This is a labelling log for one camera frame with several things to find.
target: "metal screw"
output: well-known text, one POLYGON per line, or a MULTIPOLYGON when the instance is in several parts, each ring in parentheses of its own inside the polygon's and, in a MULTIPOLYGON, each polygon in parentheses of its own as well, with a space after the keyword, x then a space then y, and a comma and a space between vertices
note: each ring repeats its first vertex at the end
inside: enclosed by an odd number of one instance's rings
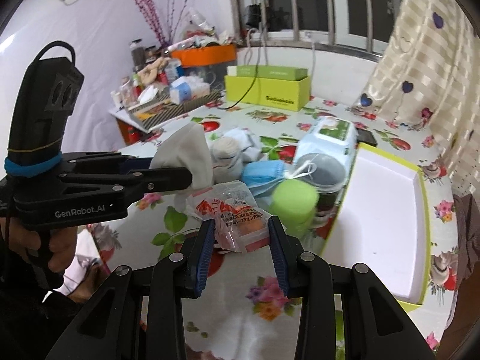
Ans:
POLYGON ((169 257, 170 261, 174 263, 178 263, 179 261, 183 260, 183 254, 179 252, 172 253, 169 257))
POLYGON ((365 274, 368 272, 368 266, 366 266, 364 263, 360 263, 360 264, 357 264, 355 266, 355 270, 359 273, 359 274, 365 274))
POLYGON ((126 265, 120 265, 116 270, 115 270, 115 273, 118 275, 118 276, 123 276, 123 275, 126 275, 129 271, 129 267, 126 266, 126 265))
POLYGON ((303 261, 313 261, 315 259, 315 255, 309 251, 305 251, 300 255, 300 258, 303 261))

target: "blue rubber band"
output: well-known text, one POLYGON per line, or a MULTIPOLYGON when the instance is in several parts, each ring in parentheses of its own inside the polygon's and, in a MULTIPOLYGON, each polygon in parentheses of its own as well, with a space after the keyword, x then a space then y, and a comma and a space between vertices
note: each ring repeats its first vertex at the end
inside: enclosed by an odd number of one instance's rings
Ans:
POLYGON ((45 161, 36 163, 35 165, 21 166, 17 163, 5 159, 5 171, 11 176, 35 177, 56 166, 62 160, 62 152, 60 151, 55 157, 45 161))

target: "clear plastic wrapper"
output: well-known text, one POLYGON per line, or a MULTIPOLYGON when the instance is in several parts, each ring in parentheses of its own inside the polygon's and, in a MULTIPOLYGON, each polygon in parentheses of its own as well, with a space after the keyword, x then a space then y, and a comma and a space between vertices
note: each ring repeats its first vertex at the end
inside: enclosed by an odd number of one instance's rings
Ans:
POLYGON ((251 252, 269 243, 269 214, 257 206, 241 181, 217 184, 189 195, 187 212, 201 220, 215 220, 215 238, 223 249, 251 252))

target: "checkered curtain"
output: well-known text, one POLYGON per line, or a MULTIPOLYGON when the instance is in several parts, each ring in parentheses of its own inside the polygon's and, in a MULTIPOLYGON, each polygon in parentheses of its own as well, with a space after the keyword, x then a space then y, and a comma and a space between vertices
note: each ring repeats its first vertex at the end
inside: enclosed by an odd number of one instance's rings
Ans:
POLYGON ((429 125, 454 193, 480 202, 480 40, 455 0, 402 0, 356 108, 415 130, 429 125))

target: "human hand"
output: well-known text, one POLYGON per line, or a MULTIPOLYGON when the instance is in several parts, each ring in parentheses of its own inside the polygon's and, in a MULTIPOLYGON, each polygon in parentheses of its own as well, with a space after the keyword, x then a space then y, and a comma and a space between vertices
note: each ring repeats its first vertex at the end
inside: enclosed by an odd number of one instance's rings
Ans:
MULTIPOLYGON (((1 236, 5 239, 5 218, 0 218, 1 236)), ((40 249, 40 236, 25 229, 17 218, 10 219, 9 249, 29 263, 26 249, 40 249)), ((49 261, 52 272, 68 268, 75 257, 77 246, 77 227, 67 227, 56 231, 50 238, 49 249, 53 256, 49 261)))

